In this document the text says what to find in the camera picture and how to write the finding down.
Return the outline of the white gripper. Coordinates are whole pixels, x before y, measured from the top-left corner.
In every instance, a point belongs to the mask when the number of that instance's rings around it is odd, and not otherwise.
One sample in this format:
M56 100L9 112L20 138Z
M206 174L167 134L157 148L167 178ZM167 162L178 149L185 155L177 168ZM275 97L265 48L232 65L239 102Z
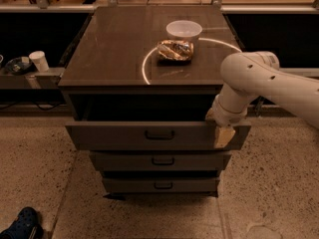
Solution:
M220 103L220 97L216 96L211 108L205 115L206 121L215 121L218 126L215 128L215 148L224 148L235 136L233 126L240 124L247 115L247 110L240 113L230 112Z

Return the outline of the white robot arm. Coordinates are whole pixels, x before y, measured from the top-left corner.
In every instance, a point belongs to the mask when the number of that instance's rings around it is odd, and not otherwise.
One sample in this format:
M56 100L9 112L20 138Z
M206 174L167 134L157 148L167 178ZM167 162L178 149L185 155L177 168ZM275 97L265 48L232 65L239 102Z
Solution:
M205 119L216 123L214 146L226 147L249 104L264 97L319 127L319 81L284 73L271 52L235 53L221 63L223 86Z

